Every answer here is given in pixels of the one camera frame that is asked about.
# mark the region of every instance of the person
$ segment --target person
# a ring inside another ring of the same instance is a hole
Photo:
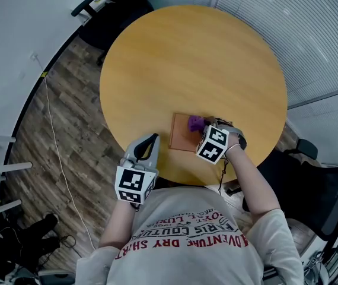
[[[247,235],[214,191],[153,190],[137,213],[116,203],[98,249],[77,262],[76,284],[261,284],[267,265],[284,283],[303,284],[276,195],[238,143],[230,133],[225,155],[253,217]]]
[[[39,258],[60,247],[58,237],[43,239],[58,223],[55,214],[47,214],[42,220],[23,230],[5,227],[0,231],[0,279],[18,264],[35,273]]]

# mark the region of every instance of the black pants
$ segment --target black pants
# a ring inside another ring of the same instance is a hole
[[[9,274],[15,264],[35,273],[42,255],[49,254],[60,247],[58,237],[42,239],[57,224],[53,214],[21,231],[6,228],[0,238],[0,279]]]

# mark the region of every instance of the black baseboard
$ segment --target black baseboard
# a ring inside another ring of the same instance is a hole
[[[47,67],[44,69],[44,72],[49,72],[49,70],[52,68],[53,64],[55,64],[55,62],[61,56],[62,52],[70,45],[70,43],[74,40],[74,38],[77,37],[77,35],[79,34],[79,31],[80,31],[81,27],[79,29],[77,29],[69,37],[69,39],[63,44],[63,46],[60,47],[60,49],[58,50],[58,52],[54,55],[54,57],[52,58],[52,60],[49,62],[49,64],[47,65]],[[12,132],[12,137],[16,137],[17,131],[19,130],[19,127],[21,125],[21,121],[23,120],[23,117],[24,117],[25,113],[27,112],[27,109],[28,109],[31,101],[32,101],[32,99],[33,99],[33,97],[34,97],[37,89],[40,87],[40,84],[43,82],[43,80],[44,79],[42,77],[40,77],[37,80],[36,84],[34,85],[32,91],[31,91],[31,93],[29,94],[27,100],[25,101],[23,109],[21,110],[21,113],[19,115],[19,118],[16,121],[14,131]],[[13,145],[13,143],[9,143],[8,144],[7,152],[6,152],[5,158],[4,158],[4,164],[8,163],[9,156],[11,155],[12,145]]]

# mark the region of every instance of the wood plank flooring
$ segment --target wood plank flooring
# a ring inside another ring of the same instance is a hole
[[[99,54],[99,50],[77,37],[47,76],[63,169],[95,246],[116,202],[113,181],[123,155],[101,111],[100,68],[95,64]],[[286,126],[278,147],[291,148],[295,141],[295,134]],[[5,194],[7,198],[22,200],[24,227],[40,220],[46,212],[59,216],[56,232],[59,236],[74,236],[76,245],[73,249],[63,246],[55,251],[44,267],[75,271],[77,259],[89,255],[92,248],[60,171],[44,83],[27,109],[11,151],[10,163],[28,161],[33,163],[32,169],[8,174]],[[243,231],[249,229],[251,218],[241,207],[242,193],[224,197],[239,226]],[[302,251],[314,234],[298,222],[290,224],[297,248]]]

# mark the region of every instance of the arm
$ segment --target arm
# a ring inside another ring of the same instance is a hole
[[[122,249],[132,235],[132,223],[135,209],[129,202],[117,201],[110,221],[99,241],[99,248],[112,246]]]
[[[237,135],[231,133],[228,137],[228,146],[238,143]],[[233,147],[225,155],[235,169],[254,221],[271,210],[280,209],[280,204],[273,189],[240,146]]]

